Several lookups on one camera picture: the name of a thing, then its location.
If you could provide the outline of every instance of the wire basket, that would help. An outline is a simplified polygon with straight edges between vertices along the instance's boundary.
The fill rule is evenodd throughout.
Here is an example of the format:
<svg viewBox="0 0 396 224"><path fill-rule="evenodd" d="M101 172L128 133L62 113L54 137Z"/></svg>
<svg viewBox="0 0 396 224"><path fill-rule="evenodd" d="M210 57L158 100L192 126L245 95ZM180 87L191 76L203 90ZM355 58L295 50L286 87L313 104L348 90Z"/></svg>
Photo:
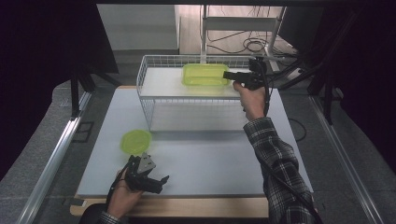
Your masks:
<svg viewBox="0 0 396 224"><path fill-rule="evenodd" d="M232 85L186 87L182 68L200 55L146 55L137 76L137 93L148 128L158 131L242 131L248 122ZM248 71L248 56L205 56L230 71Z"/></svg>

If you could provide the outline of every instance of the plaid shirt sleeve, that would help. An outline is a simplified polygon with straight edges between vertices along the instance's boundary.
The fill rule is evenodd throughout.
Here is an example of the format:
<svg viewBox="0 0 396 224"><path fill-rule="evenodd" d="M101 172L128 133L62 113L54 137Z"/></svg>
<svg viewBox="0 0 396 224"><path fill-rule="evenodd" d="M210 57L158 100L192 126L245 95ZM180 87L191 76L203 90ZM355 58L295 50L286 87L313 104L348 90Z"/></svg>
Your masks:
<svg viewBox="0 0 396 224"><path fill-rule="evenodd" d="M244 130L259 162L268 164L281 180L312 203L311 193L298 173L293 148L279 138L271 119L255 119L245 125ZM270 223L315 223L308 209L267 173L262 166Z"/></svg>
<svg viewBox="0 0 396 224"><path fill-rule="evenodd" d="M99 221L96 224L121 224L121 221L109 213L103 211L100 215Z"/></svg>

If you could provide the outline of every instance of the green plastic container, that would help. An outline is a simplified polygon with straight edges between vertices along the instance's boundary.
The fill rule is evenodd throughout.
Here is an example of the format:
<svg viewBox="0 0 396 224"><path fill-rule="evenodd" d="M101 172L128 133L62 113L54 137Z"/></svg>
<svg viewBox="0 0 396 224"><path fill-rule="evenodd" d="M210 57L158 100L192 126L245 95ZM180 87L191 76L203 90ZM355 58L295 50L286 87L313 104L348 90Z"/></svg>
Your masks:
<svg viewBox="0 0 396 224"><path fill-rule="evenodd" d="M149 148L151 133L144 130L133 130L126 133L120 143L120 148L125 153L140 155Z"/></svg>
<svg viewBox="0 0 396 224"><path fill-rule="evenodd" d="M188 63L183 66L185 86L227 86L230 80L223 78L228 67L222 63Z"/></svg>

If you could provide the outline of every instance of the human hand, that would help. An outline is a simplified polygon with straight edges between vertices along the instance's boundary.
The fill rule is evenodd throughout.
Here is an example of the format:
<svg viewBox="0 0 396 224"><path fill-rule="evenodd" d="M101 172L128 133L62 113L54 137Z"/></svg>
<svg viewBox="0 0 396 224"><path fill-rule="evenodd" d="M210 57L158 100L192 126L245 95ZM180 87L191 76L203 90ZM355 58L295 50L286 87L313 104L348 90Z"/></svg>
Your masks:
<svg viewBox="0 0 396 224"><path fill-rule="evenodd" d="M129 189L124 180L125 172L116 185L107 208L107 212L116 218L121 218L129 213L143 194L143 190L132 191Z"/></svg>
<svg viewBox="0 0 396 224"><path fill-rule="evenodd" d="M233 89L239 91L241 95L241 105L245 108L247 119L252 121L254 119L264 118L264 99L265 88L261 87L255 91L243 87L241 83L234 82Z"/></svg>

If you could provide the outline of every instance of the gray floor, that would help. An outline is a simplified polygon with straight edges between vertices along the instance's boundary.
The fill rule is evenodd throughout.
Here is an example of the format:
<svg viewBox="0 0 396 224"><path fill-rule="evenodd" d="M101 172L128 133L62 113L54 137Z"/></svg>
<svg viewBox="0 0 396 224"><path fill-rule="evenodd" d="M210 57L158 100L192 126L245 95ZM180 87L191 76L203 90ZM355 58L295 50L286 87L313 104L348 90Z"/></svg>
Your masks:
<svg viewBox="0 0 396 224"><path fill-rule="evenodd" d="M159 51L116 52L120 75L112 75L123 85L134 85L135 74L143 54ZM64 156L49 192L34 223L78 223L79 217L69 213L69 200L74 197L88 158L90 157L101 121L106 115L114 87L94 77L96 92L89 102L83 122L92 123L92 134L86 143L74 142ZM352 189L331 142L318 121L306 93L309 80L281 92L282 101L290 119L299 120L306 128L306 138L298 142L304 165L314 188L317 208L325 223L369 223L361 202ZM53 92L49 111L37 128L14 166L0 182L0 223L15 223L35 182L70 118L69 83ZM334 129L342 141L364 185L385 223L396 223L396 178L384 163L373 144L348 118L338 102L332 103ZM304 135L302 127L290 121L296 139ZM84 139L77 134L76 140ZM257 219L138 219L138 223L263 223Z"/></svg>

